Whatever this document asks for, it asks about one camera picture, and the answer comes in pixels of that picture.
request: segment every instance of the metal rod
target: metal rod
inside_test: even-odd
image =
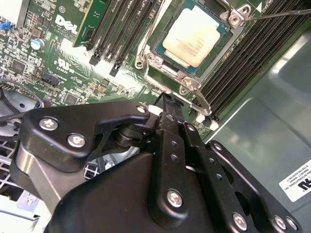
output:
[[[308,15],[308,14],[311,14],[311,9],[281,12],[281,13],[277,13],[273,15],[259,16],[257,18],[247,18],[245,19],[245,21],[248,22],[248,21],[261,20],[261,19],[266,19],[266,18],[275,18],[275,17],[280,17],[280,16],[302,16],[302,15]]]

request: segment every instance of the dell logo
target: dell logo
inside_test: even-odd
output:
[[[73,25],[70,21],[66,21],[62,16],[57,15],[55,19],[55,23],[59,26],[64,26],[66,30],[71,31],[73,34],[77,35],[77,25]]]

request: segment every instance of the screw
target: screw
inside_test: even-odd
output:
[[[295,230],[298,230],[298,227],[296,226],[295,222],[293,220],[291,220],[289,217],[286,217],[286,220],[288,222],[288,224]]]
[[[231,16],[231,17],[229,18],[229,23],[230,23],[232,26],[237,25],[239,22],[240,22],[240,18],[238,18],[237,16]]]
[[[283,221],[283,219],[281,219],[279,216],[275,216],[274,220],[276,221],[277,225],[281,229],[286,230],[286,225],[285,225],[285,222]]]
[[[188,124],[187,127],[188,127],[188,129],[190,129],[191,131],[195,131],[195,128],[194,128],[192,125]]]
[[[247,224],[244,218],[240,214],[233,213],[232,217],[233,217],[234,223],[238,226],[238,228],[240,228],[242,231],[247,230]]]
[[[181,196],[174,190],[169,190],[166,197],[173,207],[179,208],[183,204]]]
[[[217,150],[222,150],[222,147],[218,143],[214,143],[214,146]]]
[[[44,119],[40,120],[39,125],[42,129],[49,130],[49,131],[56,130],[58,127],[57,122],[55,120],[49,119],[49,118],[44,118]]]
[[[86,144],[85,139],[79,134],[72,134],[67,139],[69,145],[80,148]]]
[[[143,107],[141,106],[137,106],[137,110],[141,113],[145,113],[146,112],[146,109],[144,109]]]
[[[186,91],[186,89],[183,88],[183,89],[180,90],[180,93],[181,93],[182,95],[184,95],[184,94],[187,93],[187,91]]]

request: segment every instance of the motherboard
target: motherboard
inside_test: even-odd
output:
[[[271,48],[310,26],[307,17],[243,20],[305,9],[303,0],[16,2],[0,9],[1,79],[28,87],[45,106],[147,106],[170,93],[202,137],[263,73],[277,53]],[[31,96],[13,83],[5,88]]]

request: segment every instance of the green circuit board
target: green circuit board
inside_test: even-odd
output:
[[[98,25],[101,15],[96,12],[103,13],[107,3],[108,1],[103,0],[32,0],[24,27],[9,31],[0,30],[0,78],[22,83],[51,106],[120,100],[135,100],[144,105],[153,104],[161,91],[146,83],[143,80],[144,70],[137,70],[134,66],[138,44],[151,20],[145,21],[143,30],[135,38],[126,63],[115,77],[109,75],[112,63],[100,61],[96,66],[89,64],[93,50],[87,51],[83,46],[83,36],[87,32],[86,28]],[[178,6],[184,3],[184,0],[171,1],[148,44],[152,45],[157,41],[168,23],[171,23]],[[258,5],[262,4],[262,8],[265,6],[264,0],[233,0],[230,3],[234,7],[248,3],[252,15],[260,15],[256,10]],[[233,46],[238,45],[251,26],[252,24],[249,24],[244,28]],[[33,50],[30,47],[34,29],[41,31],[41,38],[45,42],[42,50]],[[215,46],[209,58],[205,60],[205,66],[198,71],[199,74],[204,72],[212,61],[211,58],[219,53],[231,36],[228,32]],[[22,67],[16,71],[13,64],[17,62],[22,64]],[[53,87],[38,80],[33,75],[36,67],[56,77],[59,84]],[[173,91],[178,91],[179,85],[158,71],[151,68],[149,75]],[[189,94],[187,98],[191,100],[193,95]],[[209,127],[196,122],[194,115],[189,115],[190,107],[185,106],[183,111],[185,120],[193,123],[202,137],[206,136],[210,131]]]

